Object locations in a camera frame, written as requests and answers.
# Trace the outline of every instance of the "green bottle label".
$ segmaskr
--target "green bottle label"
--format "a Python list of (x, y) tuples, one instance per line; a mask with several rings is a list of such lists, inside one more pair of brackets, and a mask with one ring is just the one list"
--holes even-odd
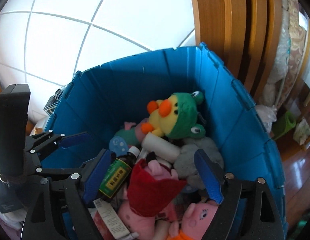
[(99, 191), (111, 198), (126, 179), (132, 168), (120, 159), (115, 161), (108, 168), (106, 175), (99, 186)]

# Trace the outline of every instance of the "white tiled wall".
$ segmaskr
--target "white tiled wall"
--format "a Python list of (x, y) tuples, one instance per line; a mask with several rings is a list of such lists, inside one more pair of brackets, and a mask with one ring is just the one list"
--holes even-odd
[(9, 0), (0, 13), (0, 85), (29, 84), (36, 122), (77, 70), (194, 44), (191, 0)]

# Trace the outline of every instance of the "stuffed toy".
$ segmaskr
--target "stuffed toy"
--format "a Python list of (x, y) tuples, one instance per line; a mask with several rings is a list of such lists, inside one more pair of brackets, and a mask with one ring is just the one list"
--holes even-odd
[(213, 200), (207, 203), (191, 203), (183, 216), (181, 229), (177, 221), (173, 222), (167, 240), (201, 240), (217, 209), (218, 205)]
[(115, 133), (114, 136), (123, 138), (128, 147), (141, 145), (146, 136), (146, 134), (142, 132), (141, 126), (146, 122), (148, 122), (148, 118), (145, 118), (137, 125), (134, 122), (125, 122), (124, 128)]
[(195, 152), (198, 149), (203, 149), (210, 160), (218, 163), (222, 169), (224, 168), (223, 157), (211, 138), (185, 138), (184, 143), (185, 145), (181, 148), (180, 155), (178, 155), (174, 163), (174, 169), (178, 173), (178, 178), (186, 179), (188, 184), (195, 189), (205, 189), (205, 185), (194, 164)]
[(135, 214), (128, 200), (124, 200), (117, 215), (131, 233), (137, 232), (139, 234), (137, 239), (152, 240), (155, 234), (155, 216), (143, 217)]
[(135, 164), (127, 198), (132, 210), (143, 217), (159, 214), (185, 187), (185, 180), (178, 180), (177, 172), (161, 165), (154, 153)]
[(155, 225), (155, 234), (152, 240), (166, 240), (168, 237), (169, 227), (170, 222), (158, 220)]
[(147, 111), (150, 117), (148, 122), (142, 123), (142, 132), (171, 139), (204, 137), (205, 128), (197, 124), (197, 105), (203, 99), (202, 92), (196, 91), (192, 94), (174, 93), (166, 100), (149, 102)]
[(185, 186), (175, 170), (169, 171), (148, 154), (147, 163), (141, 159), (135, 164), (128, 189), (124, 188), (118, 216), (130, 232), (137, 232), (139, 240), (151, 240), (155, 234), (155, 216), (170, 204)]

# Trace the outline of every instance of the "yellow duck plush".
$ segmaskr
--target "yellow duck plush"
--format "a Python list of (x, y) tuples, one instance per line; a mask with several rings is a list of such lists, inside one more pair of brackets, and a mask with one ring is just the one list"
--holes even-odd
[(165, 100), (150, 101), (149, 120), (142, 124), (142, 132), (172, 139), (205, 136), (205, 128), (197, 124), (197, 105), (203, 102), (202, 92), (174, 93)]

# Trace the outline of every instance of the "peppa pig plush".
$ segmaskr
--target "peppa pig plush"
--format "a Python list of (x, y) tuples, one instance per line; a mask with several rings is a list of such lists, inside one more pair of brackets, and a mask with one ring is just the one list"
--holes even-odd
[(124, 187), (118, 216), (130, 232), (137, 232), (139, 240), (151, 240), (155, 234), (155, 216), (162, 212), (183, 189), (186, 181), (179, 181), (175, 170), (169, 171), (153, 159), (153, 154), (140, 160), (133, 168), (128, 189)]
[(139, 240), (151, 240), (155, 234), (155, 216), (142, 217), (135, 214), (125, 200), (119, 208), (118, 216), (131, 233), (137, 232)]
[(178, 222), (169, 228), (167, 240), (201, 240), (218, 209), (215, 201), (191, 203), (187, 208), (179, 229)]
[(185, 180), (178, 180), (177, 172), (161, 165), (155, 154), (135, 164), (127, 189), (131, 209), (143, 217), (159, 214), (186, 186)]

